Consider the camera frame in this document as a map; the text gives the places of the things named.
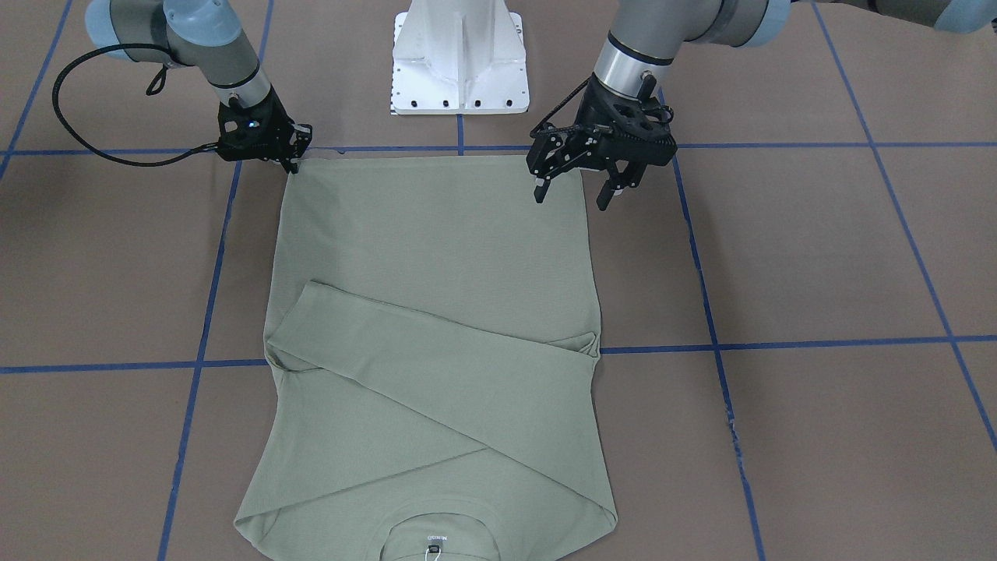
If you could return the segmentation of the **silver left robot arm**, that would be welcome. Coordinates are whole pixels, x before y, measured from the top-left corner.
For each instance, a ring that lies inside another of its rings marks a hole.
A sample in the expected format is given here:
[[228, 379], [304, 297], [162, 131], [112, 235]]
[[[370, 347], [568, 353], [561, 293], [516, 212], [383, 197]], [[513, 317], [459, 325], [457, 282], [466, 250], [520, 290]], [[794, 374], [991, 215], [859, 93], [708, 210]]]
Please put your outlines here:
[[528, 171], [544, 202], [555, 178], [576, 169], [605, 171], [596, 205], [605, 210], [640, 185], [648, 167], [669, 164], [678, 149], [673, 111], [656, 91], [685, 44], [752, 48], [786, 25], [791, 1], [622, 1], [594, 71], [573, 90], [576, 120], [542, 118], [531, 130]]

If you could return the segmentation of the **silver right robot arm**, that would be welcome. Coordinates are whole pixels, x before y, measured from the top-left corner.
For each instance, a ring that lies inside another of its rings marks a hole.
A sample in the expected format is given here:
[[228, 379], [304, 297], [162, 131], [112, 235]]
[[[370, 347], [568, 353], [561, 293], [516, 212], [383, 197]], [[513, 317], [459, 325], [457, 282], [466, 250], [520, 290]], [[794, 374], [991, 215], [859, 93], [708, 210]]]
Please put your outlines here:
[[200, 152], [213, 150], [227, 162], [275, 162], [297, 173], [312, 127], [288, 116], [228, 1], [92, 1], [85, 23], [95, 56], [160, 64], [149, 95], [160, 91], [168, 69], [202, 72], [220, 99], [220, 138]]

